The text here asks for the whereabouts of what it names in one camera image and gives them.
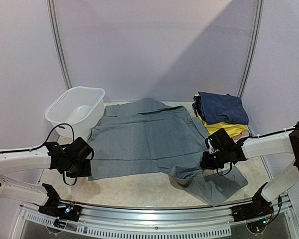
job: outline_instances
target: stack of folded clothes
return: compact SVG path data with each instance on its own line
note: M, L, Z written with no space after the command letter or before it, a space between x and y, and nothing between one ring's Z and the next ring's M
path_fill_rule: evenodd
M198 92L193 108L210 134L224 128L230 137L248 130L248 116L241 99L231 95Z

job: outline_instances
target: white wall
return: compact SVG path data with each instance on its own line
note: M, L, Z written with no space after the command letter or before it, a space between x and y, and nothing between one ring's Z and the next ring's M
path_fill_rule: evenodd
M257 0L55 1L73 86L105 101L236 95Z
M299 120L299 0L266 0L243 104L254 133L293 126ZM273 176L292 158L266 157ZM299 221L299 183L289 190Z
M65 90L46 1L0 1L0 148L42 143L51 128L44 112ZM11 175L35 183L40 172ZM18 205L0 200L0 239L8 238Z

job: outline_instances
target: navy blue folded shirt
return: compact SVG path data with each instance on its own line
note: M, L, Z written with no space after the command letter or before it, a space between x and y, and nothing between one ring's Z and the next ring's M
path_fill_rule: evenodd
M226 122L230 124L248 124L248 116L245 112L241 99L236 96L218 95L207 92L198 92L200 99L200 110L203 120L207 124Z

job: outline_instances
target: white bin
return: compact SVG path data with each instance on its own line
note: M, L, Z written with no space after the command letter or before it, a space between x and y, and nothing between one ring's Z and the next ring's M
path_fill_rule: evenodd
M74 136L87 139L91 128L96 125L104 114L103 97L105 91L101 88L78 86L67 90L45 112L45 118L53 126L69 123L74 129ZM59 135L72 138L70 127L56 128Z

